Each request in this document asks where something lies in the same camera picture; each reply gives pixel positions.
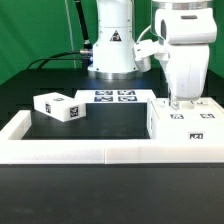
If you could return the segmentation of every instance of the black table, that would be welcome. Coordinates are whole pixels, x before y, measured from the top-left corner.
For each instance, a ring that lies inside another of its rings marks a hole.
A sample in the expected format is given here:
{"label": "black table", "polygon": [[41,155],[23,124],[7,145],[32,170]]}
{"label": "black table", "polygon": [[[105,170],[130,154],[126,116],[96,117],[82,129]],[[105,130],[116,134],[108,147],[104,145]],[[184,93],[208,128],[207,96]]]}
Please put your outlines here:
{"label": "black table", "polygon": [[[223,86],[223,79],[209,71],[203,96],[223,106]],[[32,111],[35,128],[40,128],[36,118],[55,127],[57,121],[33,111],[32,97],[53,91],[74,97],[82,89],[152,89],[157,97],[167,96],[159,69],[139,79],[114,82],[88,78],[81,70],[27,70],[0,86],[0,127],[21,109]],[[60,137],[64,131],[31,128],[25,139],[147,138],[146,105],[125,105],[88,105],[87,118],[59,127],[70,129],[67,136]],[[114,109],[117,116],[111,118]],[[117,121],[111,128],[105,124],[108,117],[108,122]],[[86,132],[98,118],[104,121],[100,128]],[[73,125],[80,132],[70,134]],[[128,128],[120,130],[122,125]],[[4,224],[222,224],[223,202],[224,164],[0,166],[0,220]]]}

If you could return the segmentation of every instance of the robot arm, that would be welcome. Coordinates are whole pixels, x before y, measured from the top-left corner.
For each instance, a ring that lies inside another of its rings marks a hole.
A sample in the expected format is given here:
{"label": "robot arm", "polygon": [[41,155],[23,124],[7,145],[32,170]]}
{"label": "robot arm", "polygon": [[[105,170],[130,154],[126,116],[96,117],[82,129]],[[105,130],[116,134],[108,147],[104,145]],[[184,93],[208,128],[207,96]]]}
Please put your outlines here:
{"label": "robot arm", "polygon": [[217,27],[211,0],[153,0],[152,33],[158,42],[141,41],[134,46],[140,71],[151,68],[149,56],[159,60],[170,90],[171,104],[195,101],[204,88],[209,47]]}

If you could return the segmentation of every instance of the black cable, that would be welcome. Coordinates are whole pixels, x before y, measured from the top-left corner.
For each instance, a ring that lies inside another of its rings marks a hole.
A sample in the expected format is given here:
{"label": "black cable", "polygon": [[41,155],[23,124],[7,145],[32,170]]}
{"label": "black cable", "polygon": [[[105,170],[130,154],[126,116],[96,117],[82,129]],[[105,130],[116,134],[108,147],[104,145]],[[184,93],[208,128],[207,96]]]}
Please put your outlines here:
{"label": "black cable", "polygon": [[32,63],[30,63],[28,66],[27,66],[27,70],[28,69],[30,69],[30,67],[32,66],[32,65],[34,65],[35,63],[37,63],[37,62],[39,62],[39,61],[47,61],[46,63],[48,63],[49,61],[74,61],[74,60],[80,60],[80,61],[82,61],[83,60],[83,58],[42,58],[42,59],[38,59],[38,60],[36,60],[36,61],[33,61]]}
{"label": "black cable", "polygon": [[49,57],[49,59],[45,59],[38,66],[38,69],[41,69],[45,64],[47,64],[51,60],[50,58],[59,58],[59,57],[68,56],[68,55],[74,55],[74,54],[80,54],[80,52],[79,51],[68,51],[68,52],[64,52],[64,53],[60,53],[60,54],[55,54],[55,55]]}
{"label": "black cable", "polygon": [[87,27],[86,27],[86,21],[85,21],[85,16],[83,13],[82,3],[80,0],[74,0],[74,1],[75,1],[76,9],[78,11],[78,15],[79,15],[79,22],[81,25],[82,36],[84,39],[84,48],[92,49],[92,44],[90,43],[89,35],[88,35]]}

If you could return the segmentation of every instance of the green backdrop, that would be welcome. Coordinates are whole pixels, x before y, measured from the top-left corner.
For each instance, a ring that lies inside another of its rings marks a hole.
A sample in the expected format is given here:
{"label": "green backdrop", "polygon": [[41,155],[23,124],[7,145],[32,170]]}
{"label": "green backdrop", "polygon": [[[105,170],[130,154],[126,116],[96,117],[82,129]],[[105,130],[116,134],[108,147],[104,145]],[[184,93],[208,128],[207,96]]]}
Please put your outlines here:
{"label": "green backdrop", "polygon": [[[68,0],[75,49],[82,35],[73,0]],[[97,40],[96,0],[82,0],[91,42]],[[150,24],[150,0],[136,0],[136,37]],[[224,1],[214,1],[218,38],[211,44],[209,68],[224,77]],[[64,0],[0,0],[0,84],[39,58],[71,50]],[[52,62],[48,67],[74,67],[72,62]]]}

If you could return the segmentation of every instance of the printed label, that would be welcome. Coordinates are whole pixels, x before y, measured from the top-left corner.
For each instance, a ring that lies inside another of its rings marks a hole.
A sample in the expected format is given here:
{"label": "printed label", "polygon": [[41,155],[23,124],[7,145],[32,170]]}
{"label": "printed label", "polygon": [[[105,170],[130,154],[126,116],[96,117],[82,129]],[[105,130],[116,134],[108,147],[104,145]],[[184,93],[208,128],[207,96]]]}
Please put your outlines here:
{"label": "printed label", "polygon": [[54,99],[54,101],[56,101],[56,102],[60,102],[60,101],[63,101],[64,99],[63,98],[56,98],[56,99]]}
{"label": "printed label", "polygon": [[47,113],[51,113],[51,105],[49,103],[45,103],[45,109]]}
{"label": "printed label", "polygon": [[118,95],[136,95],[134,90],[119,90]]}
{"label": "printed label", "polygon": [[113,95],[113,91],[96,91],[95,95],[97,96],[104,96],[104,95]]}
{"label": "printed label", "polygon": [[138,101],[136,96],[119,96],[118,100],[120,102],[136,102],[136,101]]}
{"label": "printed label", "polygon": [[172,119],[184,119],[182,114],[170,114]]}
{"label": "printed label", "polygon": [[116,30],[113,34],[113,36],[111,37],[110,41],[122,41],[121,37],[118,33],[118,31]]}
{"label": "printed label", "polygon": [[189,138],[190,139],[203,139],[204,133],[190,133]]}
{"label": "printed label", "polygon": [[78,117],[79,116],[79,108],[78,107],[70,108],[70,116],[71,117]]}
{"label": "printed label", "polygon": [[204,119],[211,119],[211,118],[215,118],[215,116],[213,114],[200,114],[202,118]]}
{"label": "printed label", "polygon": [[113,102],[112,96],[96,96],[94,102]]}

